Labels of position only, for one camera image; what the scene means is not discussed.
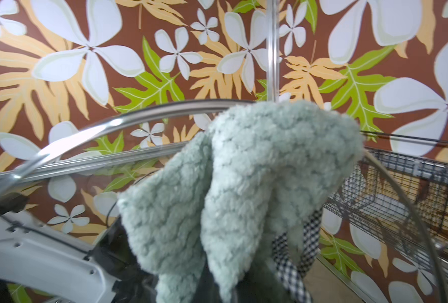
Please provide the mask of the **glass pot lid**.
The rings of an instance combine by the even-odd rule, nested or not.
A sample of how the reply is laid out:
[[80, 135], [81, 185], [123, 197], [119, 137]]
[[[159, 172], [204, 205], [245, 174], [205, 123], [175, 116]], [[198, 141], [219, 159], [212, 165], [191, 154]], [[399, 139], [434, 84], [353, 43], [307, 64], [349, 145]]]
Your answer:
[[[114, 131], [123, 130], [129, 126], [134, 126], [142, 122], [153, 121], [162, 117], [183, 116], [187, 114], [198, 114], [207, 112], [216, 112], [217, 115], [236, 106], [250, 106], [256, 103], [231, 100], [208, 100], [208, 101], [189, 101], [176, 104], [167, 104], [136, 112], [131, 112], [114, 119], [108, 119], [98, 125], [86, 128], [74, 135], [61, 138], [49, 146], [46, 146], [34, 156], [30, 157], [23, 165], [13, 170], [0, 181], [0, 217], [7, 213], [19, 213], [24, 211], [23, 207], [27, 197], [22, 194], [13, 193], [12, 189], [18, 183], [25, 183], [28, 175], [42, 165], [56, 168], [59, 175], [64, 175], [60, 156], [75, 149], [85, 143], [100, 139]], [[93, 158], [82, 158], [67, 161], [67, 173], [88, 171], [92, 174], [115, 175], [121, 174], [124, 169], [135, 164], [142, 167], [148, 160], [158, 158], [162, 155], [171, 155], [171, 158], [178, 154], [188, 143], [178, 143], [175, 145], [156, 146], [142, 150], [132, 150], [119, 154], [98, 156]], [[109, 215], [115, 215], [116, 219], [120, 217], [117, 202], [120, 193], [112, 192], [111, 197], [114, 203], [107, 210]], [[200, 281], [196, 297], [191, 302], [222, 302], [219, 293], [212, 287], [213, 277], [209, 269], [203, 270], [203, 279]], [[0, 284], [0, 302], [11, 302], [12, 296], [8, 289], [9, 282]], [[238, 284], [233, 292], [231, 302], [258, 302], [250, 286], [244, 282]]]

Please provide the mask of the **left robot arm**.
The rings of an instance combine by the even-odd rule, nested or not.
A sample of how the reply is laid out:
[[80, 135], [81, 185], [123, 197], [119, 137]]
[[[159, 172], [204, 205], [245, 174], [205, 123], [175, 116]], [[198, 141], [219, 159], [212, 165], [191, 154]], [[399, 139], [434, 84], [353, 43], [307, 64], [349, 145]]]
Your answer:
[[49, 302], [154, 302], [157, 279], [140, 269], [120, 220], [91, 245], [30, 213], [0, 217], [0, 284], [50, 295]]

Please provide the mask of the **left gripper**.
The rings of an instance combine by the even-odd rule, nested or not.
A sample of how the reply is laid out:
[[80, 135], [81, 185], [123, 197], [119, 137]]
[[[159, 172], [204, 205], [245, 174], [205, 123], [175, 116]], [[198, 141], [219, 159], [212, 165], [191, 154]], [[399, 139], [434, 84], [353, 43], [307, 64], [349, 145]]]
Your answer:
[[112, 302], [156, 301], [158, 279], [140, 268], [120, 217], [104, 232], [87, 257], [116, 279], [110, 283], [115, 294]]

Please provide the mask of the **green microfibre cloth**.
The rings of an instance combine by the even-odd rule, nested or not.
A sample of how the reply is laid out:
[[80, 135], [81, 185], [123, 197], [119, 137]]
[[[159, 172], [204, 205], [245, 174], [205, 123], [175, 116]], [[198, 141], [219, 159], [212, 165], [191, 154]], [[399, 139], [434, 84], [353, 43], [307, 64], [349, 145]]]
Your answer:
[[157, 302], [191, 302], [203, 270], [222, 302], [241, 282], [258, 302], [311, 302], [326, 200], [364, 151], [359, 125], [307, 101], [219, 114], [117, 206]]

